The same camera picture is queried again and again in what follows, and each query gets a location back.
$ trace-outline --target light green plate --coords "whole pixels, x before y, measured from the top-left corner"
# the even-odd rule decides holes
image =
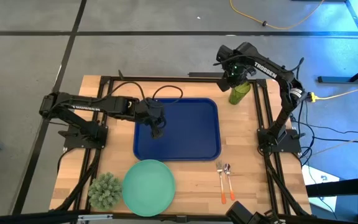
[[[162,213],[175,195],[175,179],[162,162],[147,159],[132,166],[122,184],[122,196],[136,215],[151,217]]]

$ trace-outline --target blue tray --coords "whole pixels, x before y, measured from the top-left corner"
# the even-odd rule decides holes
[[[170,103],[176,99],[158,99]],[[209,161],[221,153],[218,108],[208,98],[182,98],[165,107],[163,136],[152,139],[150,126],[135,124],[134,154],[158,161]]]

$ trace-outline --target green succulent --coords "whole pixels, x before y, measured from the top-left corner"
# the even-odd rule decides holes
[[[88,195],[92,207],[98,210],[110,210],[121,199],[122,184],[110,172],[101,174],[97,179],[93,179]]]

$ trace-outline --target wooden tabletop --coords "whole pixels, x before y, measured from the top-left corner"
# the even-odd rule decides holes
[[[80,95],[96,97],[99,80],[100,76],[84,76]],[[215,83],[138,83],[144,89],[146,96],[152,96],[160,86],[171,84],[183,90],[184,98],[212,99],[218,106],[221,133],[222,152],[218,159],[231,165],[231,182],[236,200],[252,213],[256,211],[264,213],[271,209],[265,164],[262,156],[257,152],[256,130],[259,125],[253,90],[238,105],[234,106],[228,102],[230,91],[221,92]],[[281,109],[278,84],[273,80],[267,80],[267,86],[273,117],[276,118]],[[264,112],[262,90],[259,92]],[[114,92],[114,95],[141,98],[139,89],[131,84],[122,86]],[[158,97],[177,97],[178,95],[178,90],[171,88],[163,89],[158,93]],[[92,112],[90,111],[76,111],[76,113],[84,119],[91,120]],[[267,122],[266,113],[264,113],[264,121]],[[108,141],[101,153],[98,174],[112,172],[123,180],[129,168],[139,161],[133,153],[135,124],[108,118],[107,125],[109,126]],[[78,182],[84,152],[84,149],[73,150],[62,159],[50,202],[51,209],[58,207]],[[281,153],[280,156],[287,188],[302,208],[310,212],[298,160],[288,153]],[[173,172],[176,192],[172,204],[163,214],[224,215],[232,205],[233,201],[230,200],[229,184],[226,178],[223,179],[223,182],[227,203],[225,205],[221,203],[219,175],[216,172],[214,161],[164,163]],[[280,191],[277,186],[275,187],[278,209],[280,213],[283,213]],[[80,208],[85,207],[87,190],[88,185],[84,187]],[[131,213],[122,200],[112,212]]]

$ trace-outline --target concrete floor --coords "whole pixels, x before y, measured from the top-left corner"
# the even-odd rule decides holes
[[[233,2],[244,12],[283,25],[299,21],[317,4],[288,0]],[[283,4],[285,11],[277,13]],[[0,0],[0,30],[71,30],[79,5],[80,0]],[[86,5],[80,30],[270,29],[235,14],[227,1],[94,0]],[[327,2],[293,31],[357,31],[357,27],[344,3]],[[67,40],[68,37],[0,37],[0,143],[4,144],[0,151],[0,215],[8,214],[11,208],[40,122],[37,111],[42,97],[53,86]],[[219,72],[220,68],[212,66],[219,46],[234,48],[244,41],[287,67],[294,67],[305,57],[300,80],[318,96],[358,88],[316,82],[320,75],[349,77],[358,72],[358,38],[138,36],[77,37],[61,91],[76,94],[83,75],[117,75],[118,69],[127,76],[184,77],[188,72]],[[358,130],[358,93],[309,104],[308,117],[311,124]],[[48,129],[25,203],[26,213],[48,209],[57,159],[62,153],[63,138],[57,134],[61,129],[53,125]],[[306,146],[310,134],[305,127],[301,129],[307,133],[301,139]],[[322,138],[358,137],[324,129],[315,129],[315,133]],[[313,149],[319,151],[335,144],[339,143],[316,140]],[[358,144],[318,154],[310,165],[345,179],[356,178]]]

